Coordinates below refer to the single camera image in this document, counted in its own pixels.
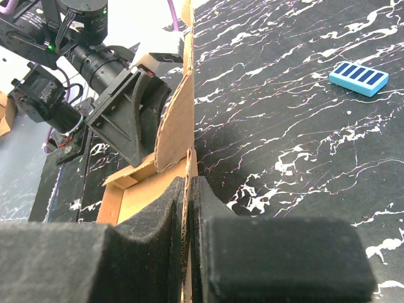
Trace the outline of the cardboard box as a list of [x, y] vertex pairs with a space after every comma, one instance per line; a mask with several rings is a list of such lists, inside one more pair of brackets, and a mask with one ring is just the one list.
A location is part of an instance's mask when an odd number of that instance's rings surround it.
[[194, 149], [194, 10], [181, 13], [183, 77], [157, 131], [154, 152], [105, 181], [97, 222], [109, 225], [103, 302], [191, 302], [188, 205]]

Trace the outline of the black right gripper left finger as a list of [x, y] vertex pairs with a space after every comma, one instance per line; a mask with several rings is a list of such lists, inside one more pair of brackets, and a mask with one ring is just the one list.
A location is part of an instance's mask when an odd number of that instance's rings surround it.
[[184, 181], [122, 223], [4, 223], [2, 302], [179, 302]]

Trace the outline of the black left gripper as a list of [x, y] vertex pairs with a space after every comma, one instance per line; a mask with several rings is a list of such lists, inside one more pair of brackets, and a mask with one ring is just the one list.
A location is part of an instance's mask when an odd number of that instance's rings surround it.
[[128, 70], [134, 52], [120, 45], [77, 45], [69, 63], [99, 94], [86, 118], [92, 131], [137, 167], [153, 153], [170, 87], [143, 69]]

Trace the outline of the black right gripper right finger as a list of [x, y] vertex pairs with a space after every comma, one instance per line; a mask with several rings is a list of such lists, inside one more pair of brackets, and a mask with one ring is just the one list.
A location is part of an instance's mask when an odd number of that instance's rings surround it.
[[369, 302], [376, 279], [343, 220], [240, 217], [193, 177], [189, 194], [193, 301]]

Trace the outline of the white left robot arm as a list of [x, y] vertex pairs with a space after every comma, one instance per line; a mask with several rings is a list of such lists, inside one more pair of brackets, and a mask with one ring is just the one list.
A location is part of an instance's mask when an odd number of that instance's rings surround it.
[[[170, 87], [129, 49], [104, 45], [107, 32], [107, 1], [1, 3], [1, 46], [29, 67], [23, 80], [13, 80], [11, 97], [31, 120], [60, 134], [46, 143], [61, 152], [59, 163], [83, 153], [89, 131], [134, 167], [154, 152]], [[52, 74], [60, 57], [98, 95], [83, 109], [67, 96], [73, 84]]]

